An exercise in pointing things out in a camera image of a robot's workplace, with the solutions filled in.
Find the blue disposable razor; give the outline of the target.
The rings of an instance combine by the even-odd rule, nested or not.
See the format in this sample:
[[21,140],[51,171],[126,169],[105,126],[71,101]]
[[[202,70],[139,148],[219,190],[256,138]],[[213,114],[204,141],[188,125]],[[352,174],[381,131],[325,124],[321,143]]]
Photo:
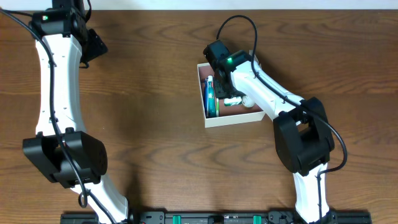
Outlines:
[[208,79],[205,78],[203,80],[204,89],[203,89],[203,106],[205,110],[205,117],[208,117]]

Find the teal toothpaste tube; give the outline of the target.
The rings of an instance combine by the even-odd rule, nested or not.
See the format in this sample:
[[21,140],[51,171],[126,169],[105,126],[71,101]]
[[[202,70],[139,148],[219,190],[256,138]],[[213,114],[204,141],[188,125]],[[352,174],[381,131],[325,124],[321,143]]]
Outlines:
[[207,98],[208,98],[208,117],[214,118],[216,116],[215,107],[215,90],[213,86],[213,76],[209,75],[207,78]]

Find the green white toothbrush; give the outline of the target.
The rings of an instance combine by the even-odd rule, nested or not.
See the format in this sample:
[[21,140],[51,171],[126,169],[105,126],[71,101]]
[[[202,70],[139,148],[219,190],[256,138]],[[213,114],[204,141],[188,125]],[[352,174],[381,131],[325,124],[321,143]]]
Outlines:
[[216,117],[219,117],[220,116],[220,102],[219,102],[219,99],[217,98],[216,99]]

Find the green soap bar pack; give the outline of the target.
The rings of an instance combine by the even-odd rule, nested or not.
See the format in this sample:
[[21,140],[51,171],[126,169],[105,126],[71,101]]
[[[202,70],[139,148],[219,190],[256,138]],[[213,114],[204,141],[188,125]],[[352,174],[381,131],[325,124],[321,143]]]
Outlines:
[[236,96],[233,98],[225,98],[223,103],[225,106],[240,105],[242,103],[242,98],[240,96]]

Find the white leaf-print lotion tube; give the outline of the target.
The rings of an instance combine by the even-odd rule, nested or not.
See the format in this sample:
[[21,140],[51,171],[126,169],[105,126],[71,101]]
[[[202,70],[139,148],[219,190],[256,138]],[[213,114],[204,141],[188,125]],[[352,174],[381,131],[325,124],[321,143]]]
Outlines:
[[242,105],[245,108],[253,108],[256,103],[248,96],[242,97]]

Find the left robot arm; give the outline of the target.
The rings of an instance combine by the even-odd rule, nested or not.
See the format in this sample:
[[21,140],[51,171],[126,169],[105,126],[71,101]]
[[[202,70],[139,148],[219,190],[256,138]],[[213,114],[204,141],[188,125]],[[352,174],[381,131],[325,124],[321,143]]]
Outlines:
[[23,140],[25,156],[44,177],[78,194],[98,223],[126,223],[127,198],[107,173],[104,144],[86,132],[81,115],[79,70],[107,52],[87,28],[89,1],[56,0],[29,22],[40,59],[40,113],[35,136]]

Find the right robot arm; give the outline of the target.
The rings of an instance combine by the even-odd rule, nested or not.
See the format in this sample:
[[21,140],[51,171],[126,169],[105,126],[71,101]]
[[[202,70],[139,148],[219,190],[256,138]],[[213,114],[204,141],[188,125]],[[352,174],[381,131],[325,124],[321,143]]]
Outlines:
[[299,221],[330,223],[325,171],[335,144],[327,125],[302,109],[307,106],[324,114],[322,103],[286,90],[251,55],[243,50],[232,54],[220,40],[207,45],[203,54],[225,93],[248,96],[272,120],[276,153],[294,177]]

